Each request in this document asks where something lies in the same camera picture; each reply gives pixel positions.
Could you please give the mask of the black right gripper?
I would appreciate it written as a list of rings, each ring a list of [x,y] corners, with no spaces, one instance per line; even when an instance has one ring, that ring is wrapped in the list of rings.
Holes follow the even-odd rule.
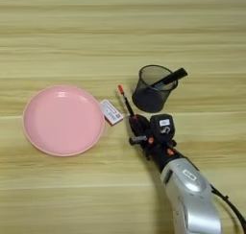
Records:
[[[153,160],[160,173],[172,160],[183,158],[189,161],[185,155],[175,149],[174,140],[159,143],[153,136],[149,136],[150,122],[144,116],[130,116],[129,124],[134,136],[136,136],[130,137],[129,143],[132,146],[139,145],[143,150],[145,158],[147,160]]]

